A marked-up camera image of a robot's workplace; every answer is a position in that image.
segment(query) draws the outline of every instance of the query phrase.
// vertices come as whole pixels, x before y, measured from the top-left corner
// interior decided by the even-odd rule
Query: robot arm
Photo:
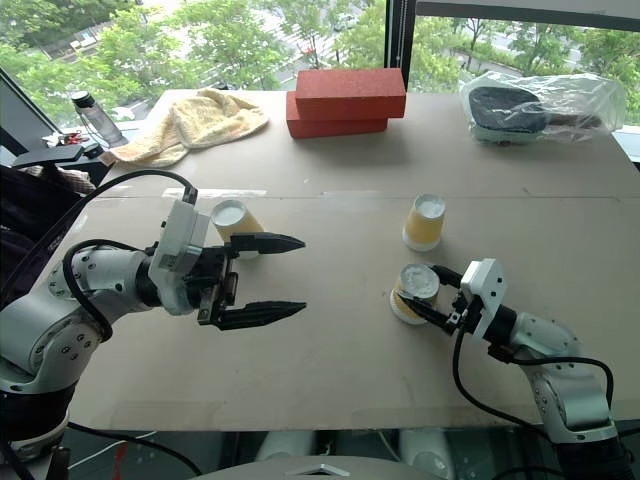
[[[304,243],[244,233],[205,247],[208,225],[208,216],[177,200],[153,247],[128,250],[108,240],[78,244],[66,268],[59,263],[42,284],[0,312],[0,440],[20,460],[36,458],[59,441],[75,385],[120,317],[157,306],[172,315],[197,310],[200,324],[227,330],[266,325],[306,306],[267,301],[228,310],[238,282],[232,262],[241,251],[281,253]]]
[[[431,268],[441,284],[458,289],[451,313],[445,315],[407,292],[400,292],[403,301],[448,334],[469,332],[490,343],[494,358],[520,365],[566,478],[633,478],[607,397],[591,369],[579,363],[577,337],[555,320],[501,305],[507,285],[495,259],[472,262],[464,275],[438,265]]]

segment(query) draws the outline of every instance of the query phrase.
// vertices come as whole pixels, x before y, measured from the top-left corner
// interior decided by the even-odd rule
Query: glass window pane
[[[0,65],[61,127],[88,90],[117,121],[170,88],[290,90],[308,68],[382,66],[385,0],[5,0]]]
[[[640,33],[477,18],[417,17],[409,90],[454,92],[459,78],[594,73],[626,90],[625,123],[640,125]]]

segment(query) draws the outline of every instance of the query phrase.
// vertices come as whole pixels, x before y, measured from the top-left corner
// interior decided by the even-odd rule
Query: red box
[[[330,137],[382,132],[387,129],[387,119],[302,120],[296,108],[296,92],[287,92],[287,127],[289,127],[289,133],[293,138]]]
[[[304,120],[402,118],[406,99],[399,68],[298,73],[296,101]]]

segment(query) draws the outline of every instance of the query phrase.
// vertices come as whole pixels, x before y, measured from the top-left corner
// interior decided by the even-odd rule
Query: floor
[[[620,429],[637,426],[640,421],[622,422]],[[127,432],[139,435],[141,432]],[[384,432],[393,448],[397,448],[397,430]],[[253,461],[265,432],[161,432],[149,440],[180,451],[194,461],[203,472],[212,472],[232,465]],[[393,460],[380,441],[377,432],[322,431],[318,432],[315,454],[350,455]],[[557,468],[549,445],[520,429],[496,427],[483,429],[450,429],[447,439],[459,480],[489,480],[496,473],[522,465],[546,465]],[[71,464],[112,443],[110,440],[75,431],[65,434],[64,445],[71,448]],[[640,436],[625,441],[627,448],[640,457]],[[634,465],[640,478],[640,462]],[[192,478],[188,468],[161,452],[146,447],[127,445],[112,448],[71,469],[70,480],[150,479],[180,480]],[[519,474],[514,480],[555,478],[541,473]]]

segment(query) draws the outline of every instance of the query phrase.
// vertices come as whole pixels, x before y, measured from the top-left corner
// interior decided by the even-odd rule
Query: yellow towel
[[[131,143],[115,147],[102,160],[144,167],[166,167],[192,148],[206,148],[242,138],[268,121],[262,110],[246,100],[212,88],[171,105],[161,121]]]

